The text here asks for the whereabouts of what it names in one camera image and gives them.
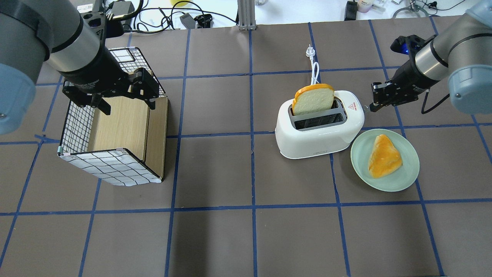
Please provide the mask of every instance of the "wooden board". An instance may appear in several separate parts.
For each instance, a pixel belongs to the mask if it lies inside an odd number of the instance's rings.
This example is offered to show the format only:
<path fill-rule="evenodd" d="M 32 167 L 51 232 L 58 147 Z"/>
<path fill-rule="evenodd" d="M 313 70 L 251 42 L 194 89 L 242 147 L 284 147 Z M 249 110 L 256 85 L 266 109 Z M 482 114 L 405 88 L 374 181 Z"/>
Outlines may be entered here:
<path fill-rule="evenodd" d="M 164 176 L 167 105 L 167 97 L 159 97 L 155 100 L 155 110 L 150 110 L 149 113 L 149 129 L 147 131 L 145 164 L 160 177 Z"/>
<path fill-rule="evenodd" d="M 142 100 L 126 97 L 105 100 L 111 105 L 111 114 L 95 111 L 88 151 L 122 147 L 144 160 L 149 107 Z"/>

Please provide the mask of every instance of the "plate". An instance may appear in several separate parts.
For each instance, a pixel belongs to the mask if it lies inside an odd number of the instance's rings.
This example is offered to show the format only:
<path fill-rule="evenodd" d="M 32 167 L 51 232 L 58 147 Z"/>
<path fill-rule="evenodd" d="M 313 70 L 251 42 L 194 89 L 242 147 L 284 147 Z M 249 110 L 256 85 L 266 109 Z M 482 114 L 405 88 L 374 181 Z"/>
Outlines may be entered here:
<path fill-rule="evenodd" d="M 376 137 L 385 134 L 400 152 L 403 165 L 395 172 L 381 178 L 369 174 L 368 163 Z M 400 134 L 386 129 L 372 129 L 360 134 L 350 149 L 350 160 L 357 175 L 369 186 L 382 191 L 400 191 L 411 186 L 417 179 L 420 161 L 412 144 Z"/>

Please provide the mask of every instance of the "yellow object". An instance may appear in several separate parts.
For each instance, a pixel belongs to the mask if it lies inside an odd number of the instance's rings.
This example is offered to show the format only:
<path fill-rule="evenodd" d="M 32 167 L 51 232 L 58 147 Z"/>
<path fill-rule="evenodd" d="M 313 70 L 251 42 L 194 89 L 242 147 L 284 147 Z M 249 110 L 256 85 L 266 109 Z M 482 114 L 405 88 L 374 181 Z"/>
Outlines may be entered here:
<path fill-rule="evenodd" d="M 330 109 L 334 100 L 333 87 L 328 84 L 306 86 L 296 92 L 292 102 L 292 113 L 300 115 Z"/>
<path fill-rule="evenodd" d="M 181 1 L 181 0 L 169 0 L 171 2 L 171 5 L 176 5 L 177 2 Z M 183 2 L 183 3 L 179 3 L 176 5 L 176 7 L 182 7 L 182 6 L 186 6 L 186 4 L 188 4 L 187 2 Z"/>
<path fill-rule="evenodd" d="M 369 158 L 369 173 L 373 178 L 381 178 L 395 172 L 403 164 L 400 152 L 391 140 L 381 134 L 376 137 Z"/>

